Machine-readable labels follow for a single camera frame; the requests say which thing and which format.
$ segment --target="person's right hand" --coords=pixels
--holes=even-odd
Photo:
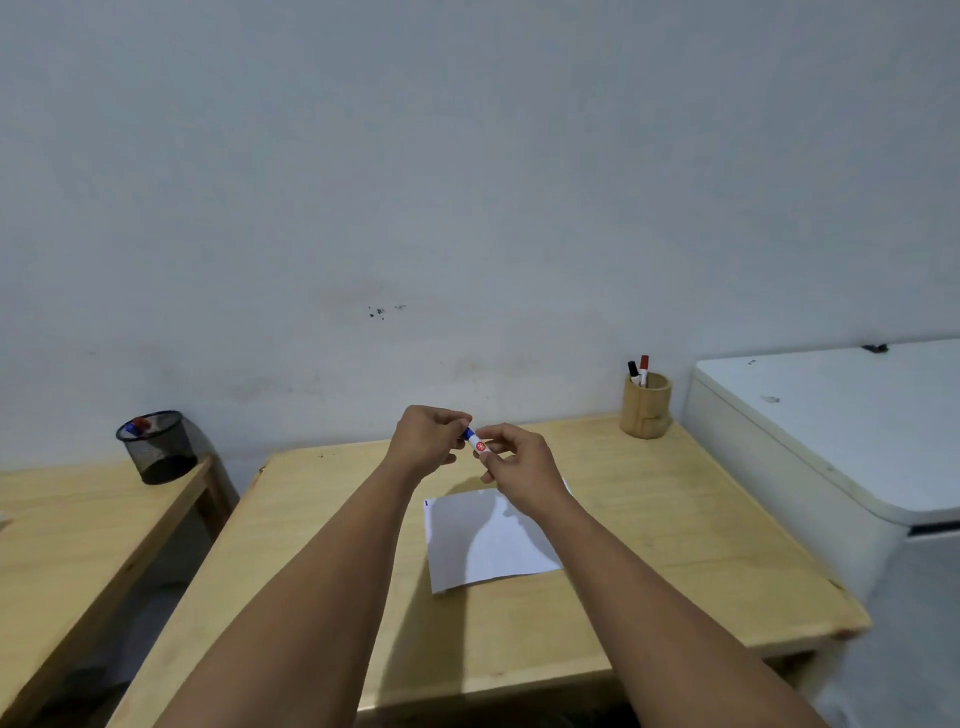
[[[506,423],[480,427],[476,434],[488,441],[483,454],[473,454],[488,470],[480,479],[496,481],[500,492],[521,513],[536,521],[572,497],[542,435]],[[498,454],[507,451],[513,454],[506,458]]]

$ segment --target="blue marker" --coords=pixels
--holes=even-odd
[[[470,443],[470,446],[478,455],[487,450],[487,443],[477,437],[476,433],[469,427],[464,430],[463,438]]]

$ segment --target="paper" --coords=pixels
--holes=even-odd
[[[423,503],[430,589],[562,569],[540,527],[495,488]]]

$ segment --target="wooden desk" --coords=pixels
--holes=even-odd
[[[636,440],[616,417],[532,425],[600,522],[765,657],[866,629],[841,587],[679,426]],[[273,457],[201,566],[110,723],[152,726],[213,641],[379,462],[387,444]],[[453,695],[487,697],[610,674],[562,571],[432,596],[422,499],[485,487],[461,457],[407,511],[361,713]]]
[[[152,486],[130,461],[0,473],[0,726],[42,707],[199,497],[226,520],[210,466]]]

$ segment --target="bamboo pen holder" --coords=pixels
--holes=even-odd
[[[666,434],[673,422],[670,417],[670,392],[673,382],[664,375],[650,372],[647,386],[640,387],[627,380],[623,384],[623,408],[620,410],[620,429],[631,437],[655,440]]]

